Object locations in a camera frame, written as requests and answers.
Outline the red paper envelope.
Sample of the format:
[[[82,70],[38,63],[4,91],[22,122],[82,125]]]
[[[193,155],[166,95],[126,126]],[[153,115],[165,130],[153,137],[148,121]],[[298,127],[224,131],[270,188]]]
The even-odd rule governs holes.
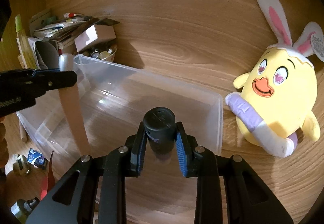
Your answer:
[[[43,200],[48,192],[55,186],[55,178],[52,170],[53,153],[54,151],[52,151],[48,162],[47,175],[42,181],[40,200]]]

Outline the pink satin pouch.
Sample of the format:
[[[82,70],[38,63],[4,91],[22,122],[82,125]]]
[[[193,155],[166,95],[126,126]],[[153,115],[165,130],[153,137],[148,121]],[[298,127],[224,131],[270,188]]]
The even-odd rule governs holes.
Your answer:
[[[91,148],[81,113],[77,74],[74,72],[74,56],[68,53],[61,54],[59,56],[59,69],[64,74],[64,81],[68,81],[71,84],[69,87],[58,89],[60,102],[70,132],[80,155],[90,155]]]

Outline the pile of papers and books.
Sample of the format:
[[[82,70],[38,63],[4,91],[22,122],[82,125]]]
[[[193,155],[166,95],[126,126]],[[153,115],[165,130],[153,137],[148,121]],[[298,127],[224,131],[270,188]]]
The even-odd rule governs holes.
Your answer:
[[[52,16],[50,10],[44,10],[34,15],[29,22],[29,44],[33,50],[38,69],[53,69],[58,67],[58,57],[68,53],[89,54],[96,46],[114,41],[106,41],[77,52],[74,39],[94,24],[113,26],[119,24],[117,20],[77,13],[66,13],[62,19]]]

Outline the small white cardboard box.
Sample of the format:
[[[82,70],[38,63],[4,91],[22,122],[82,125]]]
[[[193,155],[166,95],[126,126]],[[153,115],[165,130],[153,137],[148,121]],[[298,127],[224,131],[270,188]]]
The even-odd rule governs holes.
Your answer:
[[[77,52],[116,38],[113,26],[94,24],[74,39]]]

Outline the clear plastic storage bin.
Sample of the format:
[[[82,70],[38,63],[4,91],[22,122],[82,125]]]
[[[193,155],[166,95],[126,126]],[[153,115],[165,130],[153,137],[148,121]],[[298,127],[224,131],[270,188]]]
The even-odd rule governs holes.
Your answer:
[[[134,135],[144,115],[155,107],[173,111],[188,135],[221,153],[223,100],[211,90],[145,70],[76,56],[80,106],[91,155],[101,157]],[[38,150],[53,158],[63,176],[80,154],[69,130],[57,91],[37,98],[18,117]],[[126,179],[127,219],[134,223],[192,223],[197,181],[183,177],[176,151],[166,160],[146,149],[143,171]]]

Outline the yellow chick plush toy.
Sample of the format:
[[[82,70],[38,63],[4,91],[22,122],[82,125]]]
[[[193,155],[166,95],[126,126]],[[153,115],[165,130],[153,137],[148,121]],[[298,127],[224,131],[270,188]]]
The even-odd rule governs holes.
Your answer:
[[[312,112],[317,78],[308,57],[323,59],[323,31],[309,22],[294,43],[280,1],[257,2],[278,42],[268,46],[252,71],[235,78],[238,91],[228,94],[225,102],[248,142],[285,158],[296,149],[298,129],[314,142],[320,138]]]

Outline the dark green glass bottle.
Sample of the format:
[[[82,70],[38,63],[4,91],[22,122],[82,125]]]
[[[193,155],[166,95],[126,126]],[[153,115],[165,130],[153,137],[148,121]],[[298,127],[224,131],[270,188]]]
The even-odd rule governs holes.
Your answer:
[[[18,199],[11,206],[11,213],[16,217],[16,219],[24,224],[26,223],[27,218],[35,209],[35,207],[40,203],[40,200],[37,197],[25,201],[24,199]]]

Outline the dark blue small packet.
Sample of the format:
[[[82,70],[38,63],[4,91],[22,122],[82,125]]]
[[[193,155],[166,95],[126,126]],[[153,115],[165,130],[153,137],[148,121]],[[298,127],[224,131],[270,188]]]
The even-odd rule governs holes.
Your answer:
[[[27,162],[34,167],[45,170],[48,160],[40,151],[30,148],[27,156]]]

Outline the purple bottle black cap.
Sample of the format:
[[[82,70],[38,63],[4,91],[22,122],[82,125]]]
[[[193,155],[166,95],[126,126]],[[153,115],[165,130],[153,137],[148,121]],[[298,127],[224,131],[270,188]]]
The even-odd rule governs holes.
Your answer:
[[[144,115],[143,125],[152,151],[157,155],[169,154],[175,144],[176,120],[165,107],[156,107]]]

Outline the yellow green spray bottle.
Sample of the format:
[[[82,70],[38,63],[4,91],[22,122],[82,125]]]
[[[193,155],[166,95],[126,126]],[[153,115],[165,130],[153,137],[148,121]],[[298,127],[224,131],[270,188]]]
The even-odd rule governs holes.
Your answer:
[[[29,44],[29,39],[26,36],[24,28],[22,27],[20,14],[15,17],[15,30],[17,36],[16,40],[20,51],[20,58],[22,59],[24,68],[37,69],[36,59]]]

